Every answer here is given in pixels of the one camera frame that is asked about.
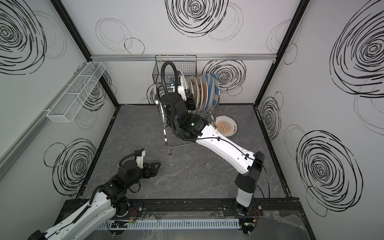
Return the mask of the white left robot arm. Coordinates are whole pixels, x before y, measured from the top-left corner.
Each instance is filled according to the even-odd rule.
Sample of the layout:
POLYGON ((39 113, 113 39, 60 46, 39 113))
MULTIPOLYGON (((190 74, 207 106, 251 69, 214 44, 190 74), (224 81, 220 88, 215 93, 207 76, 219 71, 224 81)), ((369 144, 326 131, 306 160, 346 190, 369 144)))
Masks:
POLYGON ((49 228, 31 234, 29 240, 84 240, 100 224, 108 221, 123 210, 126 214, 130 207, 126 197, 127 190, 142 179, 157 175, 161 163, 143 164, 140 168, 135 161, 128 161, 119 167, 118 173, 106 183, 95 188, 91 198, 70 216, 49 228))

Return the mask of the cream floral plate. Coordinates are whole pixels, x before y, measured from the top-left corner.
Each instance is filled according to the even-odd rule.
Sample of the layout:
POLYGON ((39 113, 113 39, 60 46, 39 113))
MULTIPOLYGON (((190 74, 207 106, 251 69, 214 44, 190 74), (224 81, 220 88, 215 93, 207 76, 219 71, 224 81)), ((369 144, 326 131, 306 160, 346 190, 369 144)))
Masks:
POLYGON ((190 80, 192 81, 192 86, 193 86, 193 90, 194 90, 194 98, 196 100, 195 113, 198 113, 199 109, 200 109, 200 98, 201 98, 200 90, 199 90, 200 88, 199 88, 198 82, 194 76, 191 76, 190 80))

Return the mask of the large blue striped plate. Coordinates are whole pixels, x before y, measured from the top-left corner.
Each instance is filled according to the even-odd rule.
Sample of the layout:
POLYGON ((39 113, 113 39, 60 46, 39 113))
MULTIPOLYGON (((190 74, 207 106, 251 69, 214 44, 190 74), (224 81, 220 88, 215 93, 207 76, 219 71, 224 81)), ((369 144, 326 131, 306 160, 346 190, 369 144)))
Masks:
POLYGON ((219 96, 220 96, 220 85, 219 85, 219 80, 216 74, 210 73, 211 77, 214 80, 214 100, 211 106, 211 110, 213 110, 216 105, 218 104, 219 101, 219 96))

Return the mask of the small blue striped plate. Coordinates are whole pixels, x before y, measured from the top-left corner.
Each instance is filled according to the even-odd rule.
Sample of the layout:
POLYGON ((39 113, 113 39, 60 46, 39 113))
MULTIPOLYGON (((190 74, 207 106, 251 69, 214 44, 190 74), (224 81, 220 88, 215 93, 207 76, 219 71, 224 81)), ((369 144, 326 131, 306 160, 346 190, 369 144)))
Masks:
POLYGON ((208 89, 207 104, 205 107, 205 112, 208 112, 211 109, 214 101, 215 82, 211 74, 205 74, 205 79, 207 82, 207 89, 208 89))

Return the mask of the green rim red ring plate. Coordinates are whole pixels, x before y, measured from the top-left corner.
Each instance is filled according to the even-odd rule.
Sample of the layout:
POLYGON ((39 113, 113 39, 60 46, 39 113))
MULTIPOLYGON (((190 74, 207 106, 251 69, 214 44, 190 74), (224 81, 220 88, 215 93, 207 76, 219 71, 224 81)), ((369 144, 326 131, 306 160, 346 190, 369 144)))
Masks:
POLYGON ((178 81, 179 81, 177 91, 179 95, 181 95, 182 99, 186 101, 187 100, 186 90, 188 89, 188 86, 187 86, 185 76, 180 71, 177 71, 177 75, 178 75, 178 81))

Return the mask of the sunburst plate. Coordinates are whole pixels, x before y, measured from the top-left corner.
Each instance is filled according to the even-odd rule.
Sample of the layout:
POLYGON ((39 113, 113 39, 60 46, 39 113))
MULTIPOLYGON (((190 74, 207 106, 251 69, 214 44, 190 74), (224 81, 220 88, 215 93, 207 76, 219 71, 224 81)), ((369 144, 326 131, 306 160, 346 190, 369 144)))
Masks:
POLYGON ((225 137, 234 136, 238 131, 237 122, 228 116, 217 116, 215 121, 217 131, 225 137))
POLYGON ((209 88, 209 80, 210 80, 210 77, 208 76, 208 74, 204 74, 204 75, 200 75, 200 78, 202 80, 202 85, 203 85, 203 100, 204 100, 204 112, 207 112, 208 111, 208 105, 209 105, 209 91, 210 91, 210 88, 209 88))

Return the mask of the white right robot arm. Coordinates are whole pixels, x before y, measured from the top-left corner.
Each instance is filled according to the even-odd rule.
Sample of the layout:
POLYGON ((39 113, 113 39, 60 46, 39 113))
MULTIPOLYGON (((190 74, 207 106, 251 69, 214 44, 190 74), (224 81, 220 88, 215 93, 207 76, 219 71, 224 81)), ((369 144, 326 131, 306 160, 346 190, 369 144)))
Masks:
POLYGON ((238 172, 238 206, 249 209, 258 180, 263 170, 265 155, 248 151, 219 133, 208 120, 189 112, 186 102, 178 93, 164 93, 160 97, 167 125, 179 139, 206 147, 230 163, 238 172))

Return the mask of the red text green rim plate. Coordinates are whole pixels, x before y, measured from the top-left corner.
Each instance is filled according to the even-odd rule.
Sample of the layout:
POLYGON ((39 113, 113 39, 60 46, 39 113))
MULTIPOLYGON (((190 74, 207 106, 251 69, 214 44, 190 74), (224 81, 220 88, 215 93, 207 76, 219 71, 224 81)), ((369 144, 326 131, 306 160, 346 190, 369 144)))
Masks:
POLYGON ((202 85, 202 81, 200 79, 199 76, 195 76, 195 79, 197 80, 197 84, 198 84, 198 90, 199 90, 199 93, 200 93, 200 100, 199 100, 199 104, 198 104, 198 110, 197 112, 200 113, 202 111, 202 107, 203 107, 203 99, 204 99, 204 88, 203 88, 203 85, 202 85))

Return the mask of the white plate thin green line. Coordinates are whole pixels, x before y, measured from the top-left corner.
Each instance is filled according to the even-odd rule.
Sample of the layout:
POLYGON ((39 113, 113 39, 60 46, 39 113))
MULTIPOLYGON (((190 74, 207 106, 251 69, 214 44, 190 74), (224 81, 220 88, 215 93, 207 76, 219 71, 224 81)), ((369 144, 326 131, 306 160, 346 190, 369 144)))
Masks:
POLYGON ((192 82, 188 76, 185 76, 185 80, 186 80, 187 87, 188 87, 188 89, 186 90, 187 108, 189 111, 194 113, 196 110, 196 99, 194 96, 194 90, 193 90, 192 82))

